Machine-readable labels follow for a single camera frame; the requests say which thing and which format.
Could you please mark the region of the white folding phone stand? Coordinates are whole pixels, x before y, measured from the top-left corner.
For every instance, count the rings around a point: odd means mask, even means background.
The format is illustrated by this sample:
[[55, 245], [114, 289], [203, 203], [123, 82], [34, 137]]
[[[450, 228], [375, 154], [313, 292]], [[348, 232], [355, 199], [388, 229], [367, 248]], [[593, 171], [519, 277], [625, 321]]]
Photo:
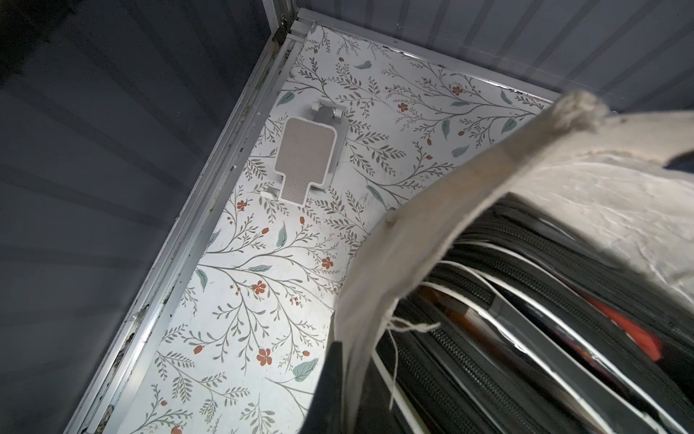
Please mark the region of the white folding phone stand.
[[304, 206], [313, 190], [334, 180], [350, 121], [346, 108], [319, 99], [302, 116], [287, 119], [273, 171], [281, 183], [260, 195], [271, 201]]

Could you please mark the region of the black zippered paddle case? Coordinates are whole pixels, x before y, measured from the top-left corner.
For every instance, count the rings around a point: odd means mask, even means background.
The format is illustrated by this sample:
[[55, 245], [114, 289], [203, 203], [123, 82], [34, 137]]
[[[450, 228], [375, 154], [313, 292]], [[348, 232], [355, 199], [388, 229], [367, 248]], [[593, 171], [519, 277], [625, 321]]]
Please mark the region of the black zippered paddle case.
[[516, 195], [396, 307], [377, 356], [434, 433], [690, 433], [693, 316]]

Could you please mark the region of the floral canvas tote bag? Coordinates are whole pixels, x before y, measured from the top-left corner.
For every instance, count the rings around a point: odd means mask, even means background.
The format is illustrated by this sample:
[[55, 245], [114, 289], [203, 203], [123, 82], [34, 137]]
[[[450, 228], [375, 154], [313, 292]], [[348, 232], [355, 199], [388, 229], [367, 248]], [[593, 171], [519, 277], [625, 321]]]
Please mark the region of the floral canvas tote bag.
[[397, 318], [397, 305], [507, 195], [615, 256], [693, 316], [692, 113], [617, 115], [574, 92], [389, 212], [363, 244], [333, 319], [333, 342], [343, 344], [341, 433], [434, 433], [377, 345], [426, 330]]

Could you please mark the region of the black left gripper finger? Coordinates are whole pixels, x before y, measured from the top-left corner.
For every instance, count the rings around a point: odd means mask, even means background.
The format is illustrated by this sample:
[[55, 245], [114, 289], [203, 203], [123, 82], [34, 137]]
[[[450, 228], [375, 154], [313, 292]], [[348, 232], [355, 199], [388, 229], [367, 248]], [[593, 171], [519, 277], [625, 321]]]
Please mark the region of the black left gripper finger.
[[300, 434], [342, 432], [343, 344], [332, 342]]

